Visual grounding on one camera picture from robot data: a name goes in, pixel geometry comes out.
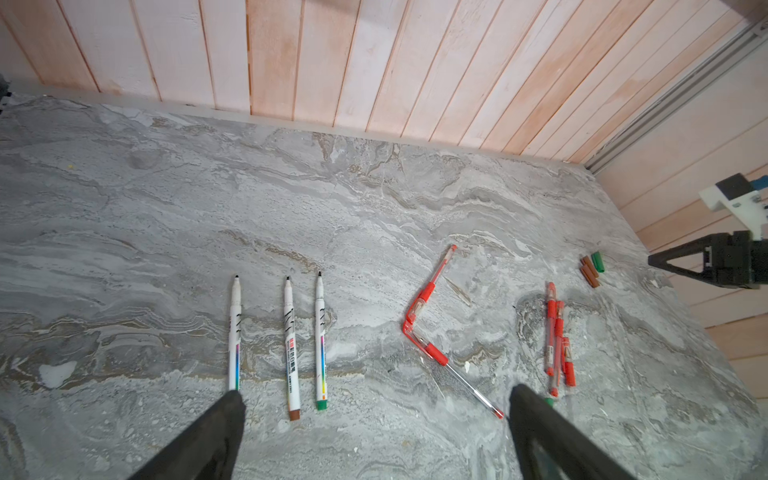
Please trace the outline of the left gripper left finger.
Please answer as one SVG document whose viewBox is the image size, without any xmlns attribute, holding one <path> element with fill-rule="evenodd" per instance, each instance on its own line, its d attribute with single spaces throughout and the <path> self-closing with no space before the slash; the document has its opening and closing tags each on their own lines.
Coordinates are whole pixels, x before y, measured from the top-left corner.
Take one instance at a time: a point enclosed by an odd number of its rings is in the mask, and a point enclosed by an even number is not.
<svg viewBox="0 0 768 480">
<path fill-rule="evenodd" d="M 227 392 L 130 479 L 231 479 L 245 417 L 240 392 Z"/>
</svg>

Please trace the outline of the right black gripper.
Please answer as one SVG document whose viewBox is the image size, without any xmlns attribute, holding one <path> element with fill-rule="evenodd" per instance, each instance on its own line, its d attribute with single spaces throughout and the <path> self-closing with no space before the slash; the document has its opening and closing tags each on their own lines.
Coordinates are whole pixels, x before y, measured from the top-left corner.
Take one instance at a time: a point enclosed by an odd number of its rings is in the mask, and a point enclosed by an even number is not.
<svg viewBox="0 0 768 480">
<path fill-rule="evenodd" d="M 704 256 L 703 272 L 669 264 L 690 256 Z M 750 231 L 705 235 L 649 255 L 648 265 L 718 287 L 757 289 L 767 284 L 767 240 Z"/>
</svg>

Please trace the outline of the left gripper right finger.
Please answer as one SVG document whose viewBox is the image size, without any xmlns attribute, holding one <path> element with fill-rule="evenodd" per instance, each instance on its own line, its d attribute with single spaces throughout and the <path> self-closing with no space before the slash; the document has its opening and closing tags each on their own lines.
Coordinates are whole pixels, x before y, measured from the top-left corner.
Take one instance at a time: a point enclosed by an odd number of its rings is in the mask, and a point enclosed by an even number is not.
<svg viewBox="0 0 768 480">
<path fill-rule="evenodd" d="M 630 479 L 632 475 L 525 384 L 513 387 L 508 424 L 525 479 Z"/>
</svg>

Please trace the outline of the red gel pen cluster three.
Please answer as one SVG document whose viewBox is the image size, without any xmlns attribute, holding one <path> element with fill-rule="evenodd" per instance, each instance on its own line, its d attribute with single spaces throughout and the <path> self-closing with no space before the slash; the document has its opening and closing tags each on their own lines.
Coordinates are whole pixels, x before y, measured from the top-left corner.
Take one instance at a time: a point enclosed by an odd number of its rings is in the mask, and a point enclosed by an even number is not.
<svg viewBox="0 0 768 480">
<path fill-rule="evenodd" d="M 568 337 L 562 338 L 562 372 L 565 377 L 565 385 L 568 387 L 575 387 L 577 385 L 575 367 L 572 360 L 570 339 Z"/>
</svg>

